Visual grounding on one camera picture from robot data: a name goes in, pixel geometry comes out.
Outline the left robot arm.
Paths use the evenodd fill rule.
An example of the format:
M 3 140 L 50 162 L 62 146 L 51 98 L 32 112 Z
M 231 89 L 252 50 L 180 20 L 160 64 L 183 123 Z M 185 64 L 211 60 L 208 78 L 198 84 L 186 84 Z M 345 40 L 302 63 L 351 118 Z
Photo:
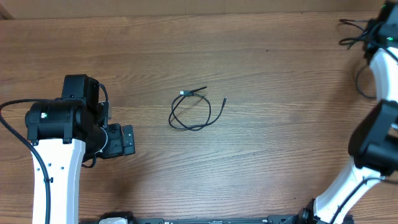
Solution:
M 91 161 L 135 153 L 133 127 L 109 123 L 105 86 L 87 75 L 67 75 L 62 95 L 34 103 L 25 115 L 34 148 L 33 223 L 78 223 L 80 172 Z

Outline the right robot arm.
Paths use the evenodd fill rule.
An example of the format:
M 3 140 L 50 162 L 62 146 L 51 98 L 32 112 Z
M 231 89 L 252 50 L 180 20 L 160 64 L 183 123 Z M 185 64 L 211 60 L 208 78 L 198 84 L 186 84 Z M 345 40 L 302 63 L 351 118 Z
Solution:
M 350 159 L 333 183 L 296 215 L 279 223 L 353 223 L 351 208 L 368 190 L 397 170 L 397 2 L 386 1 L 363 33 L 340 40 L 351 47 L 363 42 L 364 58 L 373 73 L 377 105 L 352 133 Z

